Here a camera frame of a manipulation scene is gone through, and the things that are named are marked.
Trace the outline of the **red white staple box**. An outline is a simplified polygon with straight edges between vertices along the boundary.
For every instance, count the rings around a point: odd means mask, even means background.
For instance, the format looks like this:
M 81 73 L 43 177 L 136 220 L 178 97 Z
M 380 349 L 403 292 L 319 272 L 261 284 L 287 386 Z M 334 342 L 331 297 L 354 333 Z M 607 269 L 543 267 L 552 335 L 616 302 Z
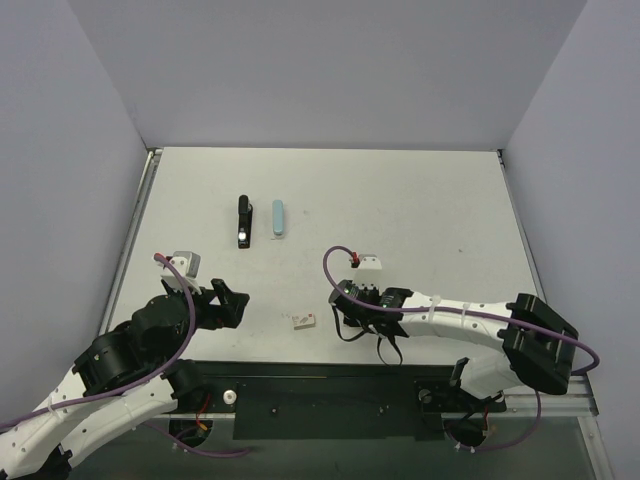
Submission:
M 293 315 L 291 321 L 294 331 L 315 328 L 317 325 L 316 316 L 313 313 Z

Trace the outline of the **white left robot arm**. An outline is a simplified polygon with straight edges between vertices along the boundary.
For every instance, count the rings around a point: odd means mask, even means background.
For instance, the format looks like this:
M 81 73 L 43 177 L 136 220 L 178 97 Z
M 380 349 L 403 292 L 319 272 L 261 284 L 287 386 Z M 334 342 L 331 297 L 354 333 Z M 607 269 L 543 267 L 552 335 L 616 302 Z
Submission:
M 93 451 L 144 421 L 178 407 L 200 408 L 203 375 L 176 354 L 199 328 L 238 327 L 249 300 L 221 279 L 191 294 L 167 288 L 98 336 L 34 417 L 2 430 L 2 478 L 65 479 Z

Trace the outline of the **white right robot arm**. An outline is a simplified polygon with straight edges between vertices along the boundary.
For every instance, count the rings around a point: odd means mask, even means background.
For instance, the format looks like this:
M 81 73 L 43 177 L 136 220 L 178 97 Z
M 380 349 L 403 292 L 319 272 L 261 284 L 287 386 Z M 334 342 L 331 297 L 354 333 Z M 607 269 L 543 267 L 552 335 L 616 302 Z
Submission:
M 520 293 L 506 303 L 464 303 L 406 288 L 379 292 L 343 280 L 328 302 L 347 325 L 393 347 L 398 337 L 438 337 L 487 349 L 483 356 L 457 361 L 446 394 L 459 409 L 521 385 L 548 395 L 567 393 L 579 334 L 535 295 Z

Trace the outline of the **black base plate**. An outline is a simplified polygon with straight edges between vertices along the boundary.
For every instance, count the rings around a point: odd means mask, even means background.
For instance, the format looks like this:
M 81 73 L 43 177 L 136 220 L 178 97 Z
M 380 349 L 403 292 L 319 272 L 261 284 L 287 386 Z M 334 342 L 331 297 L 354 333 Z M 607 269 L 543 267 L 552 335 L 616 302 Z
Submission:
M 453 385 L 452 366 L 198 361 L 202 386 L 179 414 L 230 414 L 236 440 L 443 438 L 443 425 L 503 413 L 496 395 L 477 400 Z

